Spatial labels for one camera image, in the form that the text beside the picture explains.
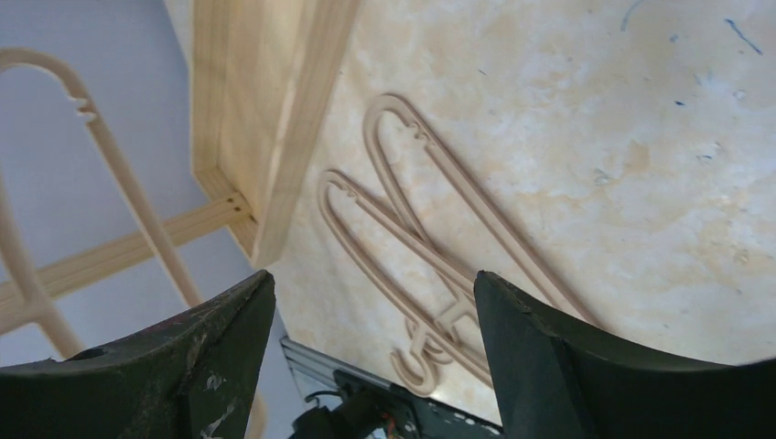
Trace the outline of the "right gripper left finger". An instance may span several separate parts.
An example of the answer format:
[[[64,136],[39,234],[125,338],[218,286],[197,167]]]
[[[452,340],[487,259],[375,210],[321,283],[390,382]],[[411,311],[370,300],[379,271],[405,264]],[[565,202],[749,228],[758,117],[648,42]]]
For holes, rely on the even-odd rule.
[[[4,438],[242,438],[275,313],[254,273],[151,327],[1,370]]]

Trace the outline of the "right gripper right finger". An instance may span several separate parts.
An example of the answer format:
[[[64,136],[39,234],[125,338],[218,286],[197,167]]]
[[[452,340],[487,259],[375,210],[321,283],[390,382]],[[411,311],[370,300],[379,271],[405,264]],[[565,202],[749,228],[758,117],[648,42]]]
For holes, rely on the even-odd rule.
[[[508,438],[772,438],[775,362],[731,366],[617,337],[477,274],[480,330]]]

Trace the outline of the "beige plastic hanger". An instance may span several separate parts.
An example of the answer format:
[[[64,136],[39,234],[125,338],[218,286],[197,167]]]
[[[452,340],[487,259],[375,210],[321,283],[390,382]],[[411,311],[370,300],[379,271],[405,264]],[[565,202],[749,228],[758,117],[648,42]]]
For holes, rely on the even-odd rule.
[[[451,284],[457,302],[438,316],[426,313],[350,234],[330,204],[329,189],[332,187],[344,192],[406,248],[430,265],[443,281]],[[396,214],[338,170],[327,170],[321,174],[317,197],[320,212],[339,244],[404,316],[410,348],[406,352],[395,350],[390,354],[393,370],[403,385],[413,394],[427,397],[436,390],[439,382],[437,365],[455,362],[491,389],[493,383],[487,360],[465,348],[455,331],[455,324],[464,316],[479,322],[473,297],[474,274],[446,259],[432,241],[424,240],[417,232],[406,228]]]
[[[549,264],[540,258],[538,251],[505,219],[486,192],[475,183],[412,105],[398,95],[386,93],[372,100],[364,116],[362,134],[368,156],[390,199],[389,210],[397,215],[401,224],[417,232],[422,239],[432,241],[439,252],[412,210],[387,162],[379,139],[379,120],[384,112],[393,113],[405,127],[413,130],[415,139],[421,142],[423,149],[451,186],[552,306],[596,327],[602,325]]]
[[[178,257],[172,241],[152,210],[145,192],[140,188],[130,166],[117,146],[113,134],[100,115],[93,99],[80,77],[63,61],[28,48],[5,48],[1,52],[1,67],[32,67],[48,72],[58,80],[67,96],[77,104],[77,111],[85,124],[120,188],[125,202],[132,211],[144,238],[155,256],[161,261],[173,284],[190,303],[190,309],[203,301]],[[71,331],[66,320],[54,305],[40,280],[7,201],[1,204],[1,259],[13,286],[24,299],[24,307],[15,316],[2,320],[2,329],[13,329],[27,323],[36,323],[60,351],[61,360],[69,359],[86,350]]]

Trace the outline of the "wooden clothes rack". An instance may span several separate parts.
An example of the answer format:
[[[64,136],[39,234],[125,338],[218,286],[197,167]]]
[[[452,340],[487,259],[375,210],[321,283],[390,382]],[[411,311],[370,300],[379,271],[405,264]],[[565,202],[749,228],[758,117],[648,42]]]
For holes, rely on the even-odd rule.
[[[191,172],[242,196],[232,234],[253,266],[279,257],[361,1],[190,1]],[[37,271],[54,297],[122,269],[108,248]],[[24,307],[1,286],[1,323]]]

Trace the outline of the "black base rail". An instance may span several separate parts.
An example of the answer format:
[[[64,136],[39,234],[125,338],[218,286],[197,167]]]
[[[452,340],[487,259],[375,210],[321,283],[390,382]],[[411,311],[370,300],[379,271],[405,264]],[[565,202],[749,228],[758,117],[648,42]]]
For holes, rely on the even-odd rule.
[[[502,428],[284,337],[299,393],[309,405],[293,438],[503,438]]]

